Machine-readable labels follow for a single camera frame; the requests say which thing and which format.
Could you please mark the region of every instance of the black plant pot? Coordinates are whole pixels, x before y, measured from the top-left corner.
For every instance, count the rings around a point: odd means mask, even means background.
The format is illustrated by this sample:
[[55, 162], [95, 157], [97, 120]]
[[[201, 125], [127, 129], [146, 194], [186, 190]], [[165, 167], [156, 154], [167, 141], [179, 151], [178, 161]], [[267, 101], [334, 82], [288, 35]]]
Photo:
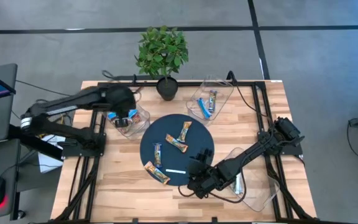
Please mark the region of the black plant pot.
[[164, 100], [171, 101], [178, 91], [178, 82], [172, 77], [161, 78], [157, 82], [157, 91]]

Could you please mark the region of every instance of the wrapped snack bar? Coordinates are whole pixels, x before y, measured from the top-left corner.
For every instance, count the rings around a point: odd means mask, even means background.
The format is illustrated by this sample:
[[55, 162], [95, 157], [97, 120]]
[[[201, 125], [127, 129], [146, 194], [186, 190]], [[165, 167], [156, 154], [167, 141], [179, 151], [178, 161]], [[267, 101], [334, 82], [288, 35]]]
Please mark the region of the wrapped snack bar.
[[163, 174], [158, 168], [156, 168], [155, 166], [153, 166], [153, 164], [148, 161], [146, 163], [146, 165], [144, 166], [144, 169], [146, 169], [147, 171], [149, 171], [150, 173], [152, 173], [156, 178], [158, 178], [161, 183], [163, 184], [167, 184], [168, 181], [171, 179], [169, 177], [167, 177], [165, 174]]
[[176, 146], [182, 153], [186, 152], [188, 146], [178, 142], [178, 140], [174, 139], [171, 135], [167, 134], [167, 137], [165, 137], [165, 140], [167, 140], [167, 142]]
[[209, 108], [208, 111], [211, 113], [215, 112], [215, 105], [216, 105], [216, 94], [218, 92], [215, 90], [210, 90], [209, 91]]
[[191, 121], [185, 121], [183, 123], [183, 129], [180, 132], [179, 138], [177, 139], [180, 142], [185, 142], [187, 131], [189, 130], [189, 127], [191, 125]]
[[155, 159], [155, 166], [157, 168], [161, 168], [161, 143], [154, 143], [154, 159]]

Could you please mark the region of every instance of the white marker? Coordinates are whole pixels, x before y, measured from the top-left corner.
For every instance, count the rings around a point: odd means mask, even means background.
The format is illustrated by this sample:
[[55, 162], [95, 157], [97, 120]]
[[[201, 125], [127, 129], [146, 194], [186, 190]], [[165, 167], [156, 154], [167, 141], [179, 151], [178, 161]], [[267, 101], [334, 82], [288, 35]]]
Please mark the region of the white marker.
[[167, 171], [167, 172], [175, 172], [175, 173], [178, 173], [178, 174], [186, 174], [186, 171], [181, 171], [181, 170], [165, 169], [165, 171]]

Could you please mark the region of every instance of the potted plant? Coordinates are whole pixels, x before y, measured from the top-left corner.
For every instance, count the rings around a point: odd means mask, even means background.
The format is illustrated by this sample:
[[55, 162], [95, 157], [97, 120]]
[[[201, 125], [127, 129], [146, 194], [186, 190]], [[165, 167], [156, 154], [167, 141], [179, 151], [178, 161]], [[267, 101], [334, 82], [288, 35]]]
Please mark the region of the potted plant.
[[149, 27], [139, 41], [139, 56], [136, 65], [139, 74], [149, 74], [153, 79], [163, 75], [157, 82], [157, 91], [164, 100], [173, 100], [178, 91], [178, 82], [171, 73], [179, 72], [180, 65], [188, 62], [187, 42], [183, 32], [177, 28], [168, 30], [162, 26], [160, 30]]

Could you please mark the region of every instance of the blue snack wrapper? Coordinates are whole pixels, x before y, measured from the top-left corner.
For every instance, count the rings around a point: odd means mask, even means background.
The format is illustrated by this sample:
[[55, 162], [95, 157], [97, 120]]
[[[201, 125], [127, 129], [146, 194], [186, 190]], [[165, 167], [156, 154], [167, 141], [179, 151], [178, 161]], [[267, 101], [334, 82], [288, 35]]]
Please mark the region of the blue snack wrapper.
[[116, 116], [117, 116], [117, 114], [114, 113], [114, 112], [108, 112], [108, 113], [107, 113], [107, 119], [108, 119], [108, 120], [112, 120], [112, 119], [114, 119]]
[[135, 114], [137, 114], [137, 110], [130, 110], [128, 113], [128, 117], [132, 118], [133, 116], [135, 116]]
[[209, 119], [211, 117], [211, 113], [205, 108], [203, 99], [200, 98], [197, 100], [198, 106], [201, 108], [201, 111], [203, 112], [203, 115], [206, 119]]

